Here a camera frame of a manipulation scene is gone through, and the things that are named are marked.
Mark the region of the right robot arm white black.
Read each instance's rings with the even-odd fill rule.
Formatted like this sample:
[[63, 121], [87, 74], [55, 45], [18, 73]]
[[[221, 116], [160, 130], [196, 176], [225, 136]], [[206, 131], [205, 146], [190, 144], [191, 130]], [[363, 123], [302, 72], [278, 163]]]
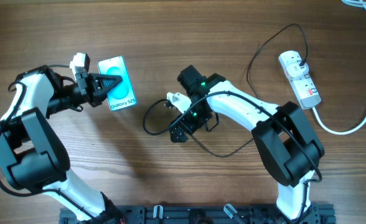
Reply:
[[186, 93], [167, 94], [167, 106], [181, 112], [169, 126], [172, 142], [186, 142], [212, 116], [228, 116], [251, 132], [265, 169], [278, 183], [281, 214], [292, 223], [303, 221], [311, 205], [309, 186], [322, 180], [318, 165], [325, 151], [302, 109], [291, 101], [283, 106], [261, 101], [192, 65], [177, 81]]

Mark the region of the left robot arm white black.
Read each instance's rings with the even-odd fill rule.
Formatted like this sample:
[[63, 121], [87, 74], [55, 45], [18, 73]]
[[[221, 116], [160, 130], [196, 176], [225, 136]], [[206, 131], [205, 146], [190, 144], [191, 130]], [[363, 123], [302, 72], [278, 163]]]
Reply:
[[70, 166], [68, 152], [50, 126], [51, 115], [102, 104], [121, 83], [120, 76], [88, 72], [76, 66], [67, 79], [43, 65], [19, 74], [8, 90], [15, 97], [0, 119], [0, 188], [15, 197], [47, 195], [75, 215], [77, 223], [123, 223], [122, 212], [91, 188]]

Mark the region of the white charger plug adapter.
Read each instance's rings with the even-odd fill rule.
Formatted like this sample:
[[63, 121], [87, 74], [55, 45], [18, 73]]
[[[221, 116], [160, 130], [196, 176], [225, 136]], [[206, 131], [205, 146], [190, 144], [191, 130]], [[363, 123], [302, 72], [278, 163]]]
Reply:
[[309, 67], [307, 63], [305, 63], [304, 65], [300, 65], [299, 62], [296, 62], [286, 67], [286, 75], [291, 80], [300, 78], [301, 76], [307, 74], [308, 71]]

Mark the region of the white power strip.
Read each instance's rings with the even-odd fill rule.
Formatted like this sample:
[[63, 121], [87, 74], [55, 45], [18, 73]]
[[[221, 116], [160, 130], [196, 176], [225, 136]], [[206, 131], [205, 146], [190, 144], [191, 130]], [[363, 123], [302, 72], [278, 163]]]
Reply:
[[299, 104], [302, 109], [308, 110], [321, 102], [321, 97], [319, 95], [318, 90], [310, 77], [309, 72], [298, 79], [291, 80], [286, 75], [286, 67], [292, 63], [302, 62], [302, 58], [300, 54], [296, 51], [289, 50], [283, 52], [278, 60], [283, 68], [284, 74], [288, 79], [291, 88], [294, 91], [294, 94], [299, 101]]

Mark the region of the black mounting rail base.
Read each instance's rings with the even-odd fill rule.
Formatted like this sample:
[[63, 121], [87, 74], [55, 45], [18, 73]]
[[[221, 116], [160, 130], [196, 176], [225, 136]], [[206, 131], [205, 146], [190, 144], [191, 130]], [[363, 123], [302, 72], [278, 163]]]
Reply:
[[[234, 212], [228, 212], [224, 207], [154, 207], [119, 206], [123, 219], [117, 222], [112, 219], [103, 223], [294, 223], [286, 218], [275, 204], [257, 204], [233, 207]], [[299, 223], [332, 224], [336, 222], [333, 204], [318, 205], [313, 203], [303, 213]], [[80, 222], [75, 214], [67, 208], [62, 208], [59, 223], [95, 223]]]

